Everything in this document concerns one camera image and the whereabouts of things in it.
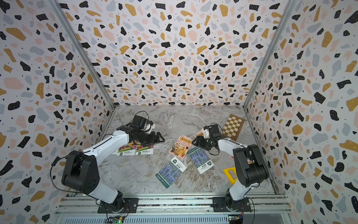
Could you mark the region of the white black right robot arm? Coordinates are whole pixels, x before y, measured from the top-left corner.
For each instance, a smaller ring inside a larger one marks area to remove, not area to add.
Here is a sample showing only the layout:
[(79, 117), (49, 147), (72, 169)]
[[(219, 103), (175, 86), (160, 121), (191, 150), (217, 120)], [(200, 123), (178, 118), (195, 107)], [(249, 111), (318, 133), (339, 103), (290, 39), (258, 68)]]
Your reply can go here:
[(224, 207), (229, 211), (243, 208), (246, 195), (253, 188), (269, 178), (269, 171), (260, 148), (255, 145), (243, 145), (224, 135), (220, 126), (213, 123), (203, 128), (203, 135), (195, 137), (192, 144), (208, 152), (216, 148), (234, 158), (237, 181), (227, 190), (224, 202), (216, 208)]

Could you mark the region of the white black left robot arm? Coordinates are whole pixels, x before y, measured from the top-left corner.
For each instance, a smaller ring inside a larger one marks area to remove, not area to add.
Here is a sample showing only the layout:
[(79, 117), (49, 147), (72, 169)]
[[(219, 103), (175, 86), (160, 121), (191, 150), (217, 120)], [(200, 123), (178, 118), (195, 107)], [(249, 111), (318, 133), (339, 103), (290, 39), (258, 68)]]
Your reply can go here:
[(99, 200), (102, 207), (110, 212), (125, 208), (123, 194), (101, 181), (98, 166), (121, 147), (137, 141), (144, 147), (165, 142), (159, 132), (153, 131), (155, 124), (138, 115), (126, 125), (83, 152), (72, 151), (66, 157), (62, 185)]

